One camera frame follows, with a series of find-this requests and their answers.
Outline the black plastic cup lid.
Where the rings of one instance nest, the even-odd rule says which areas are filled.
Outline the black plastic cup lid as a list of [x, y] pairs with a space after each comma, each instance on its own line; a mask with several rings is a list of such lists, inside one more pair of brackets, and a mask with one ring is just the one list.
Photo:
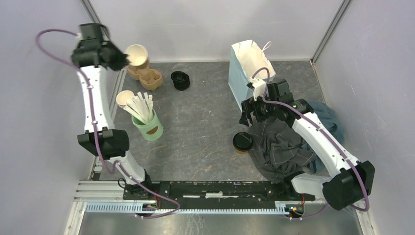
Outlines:
[[234, 148], [240, 150], [246, 149], [250, 150], [253, 147], [254, 141], [252, 136], [247, 132], [238, 132], [234, 135], [232, 139], [232, 144]]

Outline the brown paper coffee cup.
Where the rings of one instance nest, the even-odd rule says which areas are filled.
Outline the brown paper coffee cup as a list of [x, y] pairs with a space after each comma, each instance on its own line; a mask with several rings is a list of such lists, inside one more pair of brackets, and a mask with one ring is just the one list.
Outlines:
[[238, 155], [244, 155], [244, 154], [247, 154], [249, 152], [249, 150], [246, 150], [246, 149], [240, 150], [238, 148], [235, 148], [234, 150]]

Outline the brown pulp cup carriers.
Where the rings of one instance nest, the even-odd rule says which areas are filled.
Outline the brown pulp cup carriers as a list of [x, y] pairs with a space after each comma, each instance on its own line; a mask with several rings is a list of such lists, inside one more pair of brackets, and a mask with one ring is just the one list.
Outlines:
[[163, 83], [162, 74], [156, 70], [151, 69], [148, 66], [128, 66], [128, 73], [147, 90], [154, 91], [160, 87]]

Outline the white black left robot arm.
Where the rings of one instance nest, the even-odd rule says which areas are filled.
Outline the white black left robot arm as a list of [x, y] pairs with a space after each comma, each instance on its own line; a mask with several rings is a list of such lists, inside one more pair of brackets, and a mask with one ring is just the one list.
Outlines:
[[77, 136], [78, 143], [97, 156], [108, 173], [122, 174], [118, 185], [127, 195], [149, 199], [154, 193], [151, 179], [129, 152], [127, 132], [115, 129], [106, 98], [107, 69], [119, 71], [127, 66], [127, 55], [105, 39], [104, 25], [85, 23], [79, 27], [81, 39], [71, 60], [81, 82], [86, 120], [84, 133]]

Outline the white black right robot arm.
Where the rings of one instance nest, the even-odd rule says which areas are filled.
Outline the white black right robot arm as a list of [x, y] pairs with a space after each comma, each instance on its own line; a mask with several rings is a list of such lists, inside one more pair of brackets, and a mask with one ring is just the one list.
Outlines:
[[294, 100], [288, 83], [250, 78], [253, 96], [241, 103], [240, 123], [247, 132], [234, 136], [234, 148], [249, 153], [269, 181], [283, 187], [289, 200], [301, 194], [323, 198], [336, 210], [369, 209], [375, 168], [349, 153], [303, 99]]

